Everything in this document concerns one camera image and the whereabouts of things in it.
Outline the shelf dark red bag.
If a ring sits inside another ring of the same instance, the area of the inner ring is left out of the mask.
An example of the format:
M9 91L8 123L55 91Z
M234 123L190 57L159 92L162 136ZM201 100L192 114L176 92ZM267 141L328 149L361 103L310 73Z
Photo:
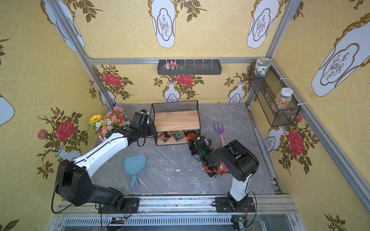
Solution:
M170 135L167 132L162 132L158 135L158 139L166 143L170 139Z

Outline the black wire two-tier shelf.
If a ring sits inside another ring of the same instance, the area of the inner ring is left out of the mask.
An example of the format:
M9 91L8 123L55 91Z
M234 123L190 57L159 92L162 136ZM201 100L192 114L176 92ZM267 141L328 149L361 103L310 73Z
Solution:
M198 101L183 101L171 103L153 103L150 115L153 118L156 134L154 139L157 146L187 144L187 135L194 133L200 135L200 116ZM176 142L174 137L164 143L158 139L158 135L168 131L183 131L185 138Z

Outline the pink earl grey tea bag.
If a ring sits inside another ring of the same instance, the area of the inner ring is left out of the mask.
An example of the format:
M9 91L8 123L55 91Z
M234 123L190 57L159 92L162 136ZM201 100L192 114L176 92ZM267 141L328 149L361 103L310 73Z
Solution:
M227 169L226 165L224 163L217 164L217 170L216 173L220 176L229 173L229 170Z

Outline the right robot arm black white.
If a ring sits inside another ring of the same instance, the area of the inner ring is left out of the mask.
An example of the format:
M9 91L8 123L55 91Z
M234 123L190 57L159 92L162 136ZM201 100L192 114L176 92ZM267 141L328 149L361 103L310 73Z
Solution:
M210 176L229 173L232 185L226 197L216 197L212 206L218 213L256 212L257 205L248 196L247 189L251 177L259 167L259 161L239 141L233 140L221 148L213 149L204 136L197 136L188 141L191 154L201 163Z

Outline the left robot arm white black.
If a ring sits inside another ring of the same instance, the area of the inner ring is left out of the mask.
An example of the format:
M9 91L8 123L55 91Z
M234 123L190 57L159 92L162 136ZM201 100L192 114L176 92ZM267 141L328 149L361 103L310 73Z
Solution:
M58 166L53 194L58 194L77 207L95 203L122 213L127 208L123 193L93 184L91 176L117 152L155 132L154 124L139 125L138 128L134 128L133 124L122 126L87 154L74 161L62 161Z

